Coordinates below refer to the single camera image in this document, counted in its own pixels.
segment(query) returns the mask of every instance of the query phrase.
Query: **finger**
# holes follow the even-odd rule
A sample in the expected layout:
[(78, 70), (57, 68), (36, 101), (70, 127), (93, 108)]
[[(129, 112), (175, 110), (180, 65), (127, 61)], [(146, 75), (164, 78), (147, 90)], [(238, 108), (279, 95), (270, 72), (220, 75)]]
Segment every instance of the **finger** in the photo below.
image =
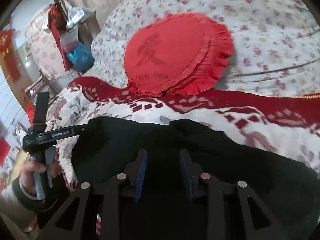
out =
[(54, 161), (57, 162), (59, 160), (59, 154), (56, 152), (54, 155)]
[(21, 172), (32, 173), (35, 171), (38, 173), (43, 173), (46, 170), (47, 170), (47, 167), (44, 164), (31, 160), (24, 163), (24, 165), (22, 166)]
[(57, 175), (60, 175), (62, 173), (62, 168), (60, 167), (58, 162), (54, 162), (51, 166), (50, 166), (50, 172), (51, 172), (51, 176), (53, 178), (56, 178)]

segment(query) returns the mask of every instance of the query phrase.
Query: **red hanging decoration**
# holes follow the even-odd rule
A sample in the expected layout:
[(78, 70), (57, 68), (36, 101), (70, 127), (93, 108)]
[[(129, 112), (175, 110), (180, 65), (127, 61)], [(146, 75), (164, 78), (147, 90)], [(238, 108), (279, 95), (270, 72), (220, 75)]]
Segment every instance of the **red hanging decoration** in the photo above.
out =
[(17, 69), (17, 62), (14, 58), (14, 48), (11, 46), (12, 36), (15, 33), (15, 29), (0, 32), (0, 52), (3, 54), (6, 68), (13, 81), (16, 81), (20, 77), (20, 73)]
[(5, 158), (10, 151), (10, 145), (7, 141), (1, 137), (0, 138), (0, 166), (3, 166)]

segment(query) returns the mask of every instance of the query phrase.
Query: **red paper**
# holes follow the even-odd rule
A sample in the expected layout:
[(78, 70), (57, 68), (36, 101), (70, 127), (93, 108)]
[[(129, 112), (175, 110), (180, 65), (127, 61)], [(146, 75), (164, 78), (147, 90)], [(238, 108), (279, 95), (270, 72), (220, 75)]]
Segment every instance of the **red paper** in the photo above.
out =
[(4, 52), (7, 48), (10, 47), (12, 36), (15, 33), (15, 31), (16, 29), (0, 32), (0, 52)]
[(0, 138), (0, 166), (3, 166), (4, 160), (10, 151), (10, 145), (4, 138)]

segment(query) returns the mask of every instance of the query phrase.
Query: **blanket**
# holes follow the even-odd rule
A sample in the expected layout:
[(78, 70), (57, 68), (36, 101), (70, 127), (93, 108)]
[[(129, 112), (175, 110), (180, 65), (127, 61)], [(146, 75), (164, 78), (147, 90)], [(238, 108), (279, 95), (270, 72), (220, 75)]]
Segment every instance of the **blanket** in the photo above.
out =
[(95, 63), (85, 75), (125, 88), (131, 37), (157, 18), (185, 12), (231, 31), (235, 52), (215, 88), (283, 97), (320, 91), (319, 25), (301, 0), (124, 0), (92, 42)]
[[(85, 124), (99, 116), (167, 125), (191, 119), (223, 131), (241, 145), (304, 163), (320, 174), (320, 94), (298, 98), (263, 97), (209, 90), (199, 96), (138, 97), (93, 77), (75, 79), (51, 105), (47, 130)], [(71, 165), (78, 137), (58, 141), (60, 164), (70, 187), (77, 183)]]

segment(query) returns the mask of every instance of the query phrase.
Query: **red and white blanket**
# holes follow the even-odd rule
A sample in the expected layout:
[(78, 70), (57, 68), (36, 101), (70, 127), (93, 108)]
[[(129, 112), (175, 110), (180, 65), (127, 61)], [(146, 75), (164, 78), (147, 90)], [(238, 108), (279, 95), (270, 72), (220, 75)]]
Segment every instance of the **red and white blanket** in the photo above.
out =
[[(233, 141), (301, 161), (320, 174), (320, 94), (300, 98), (263, 97), (209, 90), (199, 96), (138, 97), (93, 77), (75, 79), (49, 108), (48, 130), (111, 116), (162, 125), (188, 118)], [(71, 152), (77, 137), (59, 141), (60, 163), (71, 187), (76, 176)]]

